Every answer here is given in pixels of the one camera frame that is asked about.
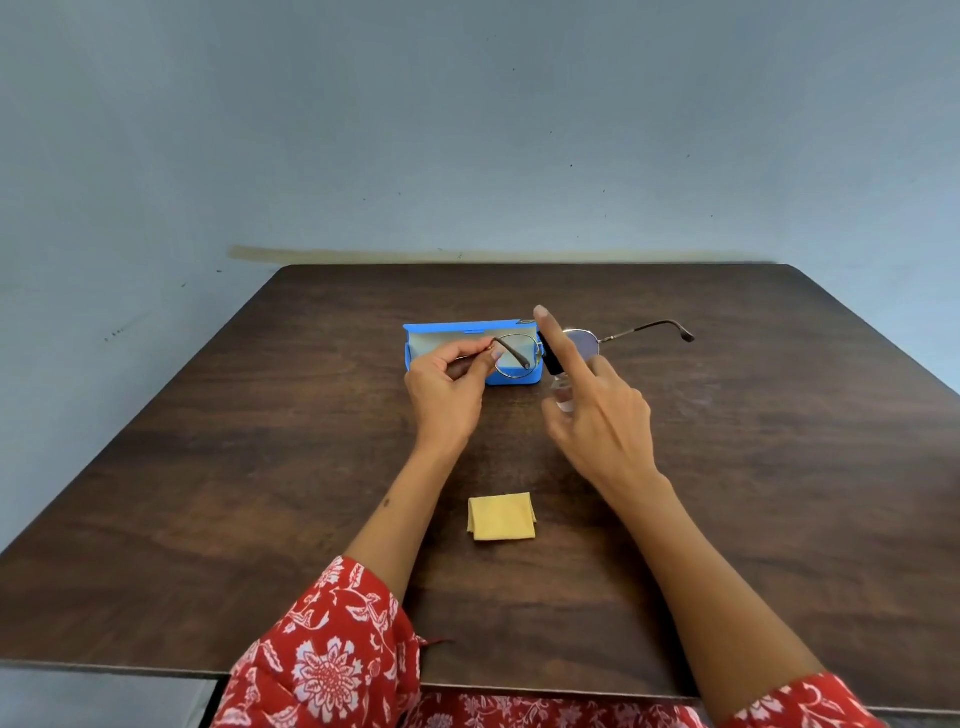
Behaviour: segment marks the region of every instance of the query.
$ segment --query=wooden table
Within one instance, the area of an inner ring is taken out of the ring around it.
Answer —
[[[0,557],[0,659],[226,672],[407,456],[401,325],[535,303],[688,326],[605,354],[694,519],[868,704],[960,710],[960,398],[778,265],[280,271]],[[627,533],[542,431],[547,386],[488,389],[441,498],[406,607],[452,642],[423,681],[695,695]],[[467,498],[522,491],[537,539],[476,544]]]

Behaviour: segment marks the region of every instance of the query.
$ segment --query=folded cloth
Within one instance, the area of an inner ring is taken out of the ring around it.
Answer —
[[[535,539],[534,504],[529,493],[472,497],[468,501],[467,533],[474,541]]]

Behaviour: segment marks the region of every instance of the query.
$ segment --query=hand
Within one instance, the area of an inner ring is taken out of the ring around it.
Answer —
[[[616,511],[636,505],[651,489],[672,492],[654,462],[650,405],[621,379],[603,356],[585,362],[576,345],[543,306],[534,309],[540,333],[573,385],[576,408],[564,413],[556,400],[542,403],[550,438],[577,472]]]
[[[502,350],[491,349],[493,338],[455,341],[420,356],[410,364],[404,381],[417,417],[419,447],[441,448],[457,455],[480,421],[487,377]],[[469,371],[456,381],[447,367],[461,356],[478,354]]]

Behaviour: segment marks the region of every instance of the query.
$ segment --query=light blue wall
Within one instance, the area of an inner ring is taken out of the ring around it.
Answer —
[[[953,0],[0,5],[0,547],[269,277],[234,245],[787,262],[960,390],[958,25]],[[63,680],[105,716],[194,694]]]

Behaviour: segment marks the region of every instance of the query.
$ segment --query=red floral dress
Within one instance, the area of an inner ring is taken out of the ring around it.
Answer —
[[[696,711],[661,703],[420,692],[424,645],[370,571],[334,560],[231,671],[224,726],[255,728],[704,728]],[[724,728],[883,728],[830,674],[780,688]]]

